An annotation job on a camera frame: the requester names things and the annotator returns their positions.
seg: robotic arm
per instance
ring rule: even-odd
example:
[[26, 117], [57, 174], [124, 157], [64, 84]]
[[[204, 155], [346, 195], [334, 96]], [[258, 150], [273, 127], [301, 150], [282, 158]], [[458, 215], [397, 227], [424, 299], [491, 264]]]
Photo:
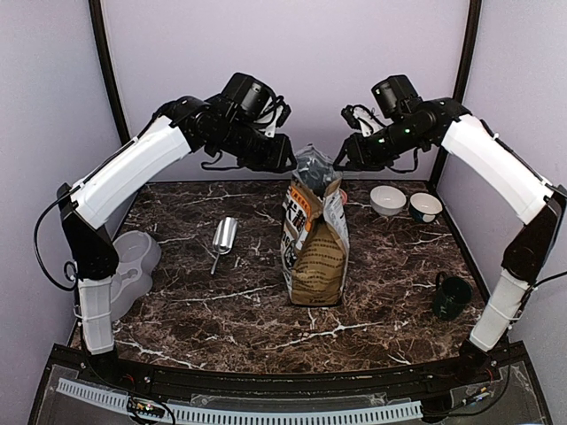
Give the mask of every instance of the robotic arm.
[[347, 106], [343, 117], [361, 132], [345, 140], [336, 169], [380, 171], [406, 151], [439, 146], [479, 173], [524, 223], [505, 250], [500, 280], [463, 344], [468, 354], [471, 348], [489, 352], [516, 319], [555, 243], [565, 210], [565, 190], [534, 172], [483, 121], [453, 99], [423, 101], [405, 75], [379, 82], [372, 93], [383, 115], [393, 123], [379, 129], [381, 123], [368, 108]]
[[290, 113], [284, 98], [269, 86], [236, 73], [222, 93], [206, 101], [182, 97], [162, 105], [140, 135], [73, 186], [59, 188], [91, 354], [113, 350], [108, 298], [119, 256], [105, 230], [109, 216], [156, 173], [202, 147], [210, 156], [230, 153], [238, 167], [253, 171], [294, 169], [290, 139], [275, 134]]

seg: scoop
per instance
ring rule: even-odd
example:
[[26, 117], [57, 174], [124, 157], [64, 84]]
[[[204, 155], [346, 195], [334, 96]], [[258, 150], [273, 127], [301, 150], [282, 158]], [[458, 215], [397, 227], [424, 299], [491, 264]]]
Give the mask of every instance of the scoop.
[[216, 270], [216, 263], [219, 262], [219, 257], [228, 254], [232, 249], [234, 238], [237, 236], [237, 227], [237, 219], [225, 217], [216, 228], [213, 239], [213, 251], [216, 252], [216, 259], [214, 259], [211, 274], [214, 274], [214, 270]]

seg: black pole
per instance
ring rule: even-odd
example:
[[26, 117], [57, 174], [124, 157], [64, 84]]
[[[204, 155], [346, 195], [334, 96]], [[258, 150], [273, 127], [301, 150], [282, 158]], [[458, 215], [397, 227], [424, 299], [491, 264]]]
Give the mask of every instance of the black pole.
[[108, 49], [108, 40], [106, 39], [105, 20], [100, 0], [89, 0], [90, 21], [92, 30], [95, 35], [95, 43], [97, 44], [98, 61], [100, 69], [105, 80], [106, 95], [113, 111], [114, 124], [118, 130], [118, 136], [122, 144], [126, 144], [130, 140], [126, 118], [122, 110], [120, 95], [118, 94], [118, 86], [114, 78], [113, 62], [110, 58], [110, 50]]
[[[464, 33], [464, 42], [462, 43], [461, 62], [459, 63], [459, 72], [457, 73], [457, 80], [454, 84], [453, 91], [453, 99], [459, 103], [462, 103], [464, 99], [464, 92], [467, 88], [467, 81], [469, 80], [472, 54], [475, 50], [475, 41], [477, 40], [481, 4], [482, 0], [470, 0], [469, 3], [469, 17], [467, 18], [467, 27]], [[447, 151], [439, 149], [429, 178], [430, 185], [435, 189], [439, 184], [439, 179], [443, 174], [443, 168], [446, 162]]]

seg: bowl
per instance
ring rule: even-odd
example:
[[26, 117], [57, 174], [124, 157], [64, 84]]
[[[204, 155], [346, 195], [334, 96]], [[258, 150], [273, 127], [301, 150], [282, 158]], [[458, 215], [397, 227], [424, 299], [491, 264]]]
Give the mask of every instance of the bowl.
[[431, 223], [442, 211], [441, 201], [429, 193], [415, 193], [409, 199], [409, 213], [419, 223]]
[[376, 186], [370, 191], [370, 204], [380, 215], [396, 215], [406, 204], [406, 196], [392, 186]]

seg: mug handle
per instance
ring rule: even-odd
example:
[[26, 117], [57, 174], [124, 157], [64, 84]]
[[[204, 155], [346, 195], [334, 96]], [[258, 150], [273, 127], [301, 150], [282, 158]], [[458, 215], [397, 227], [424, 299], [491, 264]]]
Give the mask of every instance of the mug handle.
[[445, 272], [437, 273], [437, 276], [435, 277], [435, 290], [439, 289], [439, 286], [441, 285], [441, 281], [444, 281], [446, 278], [447, 278], [447, 273]]

